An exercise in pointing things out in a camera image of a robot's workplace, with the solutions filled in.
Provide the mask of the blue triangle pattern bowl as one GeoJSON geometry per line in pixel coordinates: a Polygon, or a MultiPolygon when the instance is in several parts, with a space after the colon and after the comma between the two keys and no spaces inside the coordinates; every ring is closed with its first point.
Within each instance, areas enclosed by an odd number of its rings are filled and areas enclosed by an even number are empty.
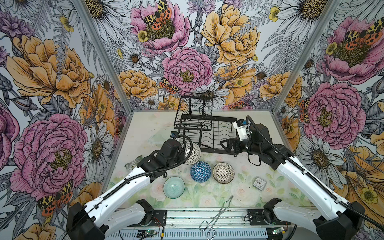
{"type": "Polygon", "coordinates": [[[191,167],[190,175],[195,182],[204,183],[211,177],[212,170],[207,162],[198,161],[191,167]]]}

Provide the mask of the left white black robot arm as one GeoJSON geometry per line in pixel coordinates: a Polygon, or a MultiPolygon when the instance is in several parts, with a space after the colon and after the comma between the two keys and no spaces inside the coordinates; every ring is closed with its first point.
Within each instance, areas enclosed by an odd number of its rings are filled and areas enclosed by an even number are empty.
{"type": "Polygon", "coordinates": [[[121,205],[157,178],[166,178],[167,171],[184,164],[192,154],[185,153],[187,147],[192,148],[193,142],[185,135],[167,139],[116,186],[84,205],[74,204],[68,212],[66,236],[71,240],[104,240],[125,227],[147,225],[154,209],[146,200],[123,210],[121,205]]]}

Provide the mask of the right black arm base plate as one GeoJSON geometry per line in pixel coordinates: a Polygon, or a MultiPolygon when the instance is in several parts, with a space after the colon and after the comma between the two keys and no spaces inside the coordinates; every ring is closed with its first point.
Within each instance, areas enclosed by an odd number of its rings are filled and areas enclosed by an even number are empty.
{"type": "Polygon", "coordinates": [[[248,209],[243,219],[251,226],[289,226],[291,224],[278,220],[272,211],[266,209],[248,209]]]}

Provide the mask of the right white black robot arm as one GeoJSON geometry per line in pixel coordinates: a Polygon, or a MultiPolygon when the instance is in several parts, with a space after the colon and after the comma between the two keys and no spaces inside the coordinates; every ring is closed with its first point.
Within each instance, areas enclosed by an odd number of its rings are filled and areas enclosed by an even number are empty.
{"type": "Polygon", "coordinates": [[[322,240],[350,240],[358,233],[363,221],[381,231],[384,229],[382,224],[365,215],[360,203],[348,202],[314,176],[284,145],[274,144],[267,127],[255,124],[250,116],[233,122],[233,127],[237,137],[220,142],[226,152],[257,155],[261,162],[293,183],[317,208],[311,212],[290,207],[274,198],[265,205],[265,210],[277,220],[306,228],[322,240]]]}

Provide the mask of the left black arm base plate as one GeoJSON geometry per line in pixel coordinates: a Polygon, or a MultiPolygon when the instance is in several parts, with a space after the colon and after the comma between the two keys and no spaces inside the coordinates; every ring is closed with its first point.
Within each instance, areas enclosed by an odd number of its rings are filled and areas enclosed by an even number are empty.
{"type": "Polygon", "coordinates": [[[167,210],[153,210],[152,212],[146,213],[140,222],[140,226],[164,227],[167,222],[167,214],[167,210]]]}

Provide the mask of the mint green bowl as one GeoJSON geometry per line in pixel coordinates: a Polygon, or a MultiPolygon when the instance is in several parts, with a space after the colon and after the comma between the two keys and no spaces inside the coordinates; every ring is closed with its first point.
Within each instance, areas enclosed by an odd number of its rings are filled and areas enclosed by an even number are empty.
{"type": "Polygon", "coordinates": [[[164,183],[164,194],[169,199],[179,198],[185,191],[185,183],[180,177],[171,177],[164,183]]]}

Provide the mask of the white lattice pattern bowl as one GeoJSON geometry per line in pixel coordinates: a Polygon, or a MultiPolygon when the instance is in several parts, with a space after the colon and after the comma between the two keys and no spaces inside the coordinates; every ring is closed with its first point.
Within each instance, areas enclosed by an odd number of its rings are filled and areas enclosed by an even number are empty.
{"type": "Polygon", "coordinates": [[[197,144],[193,143],[192,145],[190,145],[190,143],[186,143],[185,158],[187,158],[190,152],[192,153],[189,158],[185,161],[186,165],[194,165],[201,158],[201,149],[197,144]]]}

